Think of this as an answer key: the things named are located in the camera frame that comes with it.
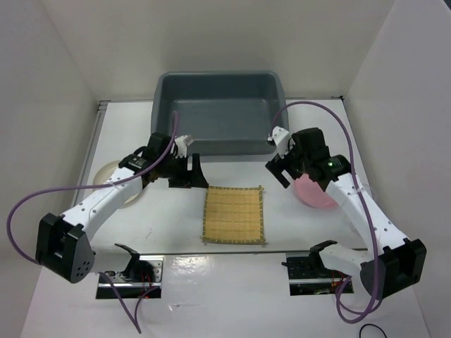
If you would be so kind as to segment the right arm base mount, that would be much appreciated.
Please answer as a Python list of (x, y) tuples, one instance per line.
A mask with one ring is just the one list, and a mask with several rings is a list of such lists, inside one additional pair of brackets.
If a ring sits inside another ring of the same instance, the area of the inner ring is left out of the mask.
[(290, 296), (334, 294), (347, 277), (337, 270), (315, 268), (308, 253), (287, 253), (281, 265), (288, 274)]

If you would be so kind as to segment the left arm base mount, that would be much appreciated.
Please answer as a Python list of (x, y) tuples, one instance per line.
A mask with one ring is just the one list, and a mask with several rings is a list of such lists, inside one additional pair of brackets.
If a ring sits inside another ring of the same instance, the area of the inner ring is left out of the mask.
[(124, 244), (99, 250), (94, 270), (106, 270), (98, 279), (96, 298), (116, 298), (113, 288), (124, 299), (161, 298), (163, 263), (162, 255), (138, 253)]

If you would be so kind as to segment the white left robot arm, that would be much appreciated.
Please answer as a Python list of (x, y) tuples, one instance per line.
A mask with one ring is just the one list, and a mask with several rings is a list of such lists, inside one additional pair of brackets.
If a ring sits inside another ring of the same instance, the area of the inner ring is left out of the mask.
[(129, 199), (159, 178), (174, 188), (208, 188), (199, 154), (189, 155), (189, 135), (155, 132), (147, 145), (123, 158), (92, 193), (61, 215), (49, 213), (39, 222), (37, 262), (75, 284), (92, 271), (95, 252), (90, 246), (99, 228)]

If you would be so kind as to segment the pink round plate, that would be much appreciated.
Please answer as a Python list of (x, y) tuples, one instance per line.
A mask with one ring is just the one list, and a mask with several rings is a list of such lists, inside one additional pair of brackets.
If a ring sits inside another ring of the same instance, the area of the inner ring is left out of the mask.
[(312, 208), (327, 210), (338, 207), (338, 204), (320, 188), (317, 182), (313, 182), (308, 174), (297, 178), (293, 185), (297, 198)]

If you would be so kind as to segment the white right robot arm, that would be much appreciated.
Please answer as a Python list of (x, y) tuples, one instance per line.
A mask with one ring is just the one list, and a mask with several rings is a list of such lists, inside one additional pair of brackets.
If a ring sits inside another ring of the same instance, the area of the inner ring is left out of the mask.
[(410, 240), (394, 226), (362, 187), (351, 161), (330, 154), (319, 128), (290, 133), (275, 127), (268, 143), (277, 154), (266, 168), (279, 183), (289, 186), (285, 174), (292, 179), (308, 175), (341, 208), (367, 247), (356, 251), (334, 240), (321, 242), (309, 251), (312, 274), (323, 277), (336, 270), (358, 276), (378, 301), (419, 282), (426, 258), (424, 243)]

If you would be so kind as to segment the cream round plate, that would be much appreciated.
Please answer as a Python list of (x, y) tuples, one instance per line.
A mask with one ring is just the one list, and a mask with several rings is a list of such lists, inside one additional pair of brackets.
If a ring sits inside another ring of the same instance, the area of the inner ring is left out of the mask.
[[(112, 161), (110, 163), (107, 163), (102, 168), (99, 169), (97, 174), (94, 176), (94, 179), (92, 181), (92, 184), (104, 184), (105, 181), (107, 181), (110, 176), (114, 173), (114, 171), (118, 168), (119, 161)], [(121, 208), (126, 208), (128, 206), (131, 206), (134, 202), (134, 200), (138, 197), (137, 194), (130, 197), (122, 206)]]

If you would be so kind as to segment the yellow bamboo mat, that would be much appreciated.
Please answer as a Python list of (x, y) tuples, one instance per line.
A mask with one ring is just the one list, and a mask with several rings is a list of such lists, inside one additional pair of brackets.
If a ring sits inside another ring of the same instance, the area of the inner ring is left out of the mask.
[(215, 187), (205, 194), (202, 241), (214, 244), (264, 244), (262, 186)]

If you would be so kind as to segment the grey plastic bin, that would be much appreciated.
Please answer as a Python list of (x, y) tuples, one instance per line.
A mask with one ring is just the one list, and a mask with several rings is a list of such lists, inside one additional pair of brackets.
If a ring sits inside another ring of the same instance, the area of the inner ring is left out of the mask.
[(267, 155), (274, 151), (270, 131), (289, 128), (285, 105), (281, 81), (268, 70), (165, 73), (154, 92), (151, 131), (170, 134), (176, 112), (177, 134), (194, 139), (190, 153)]

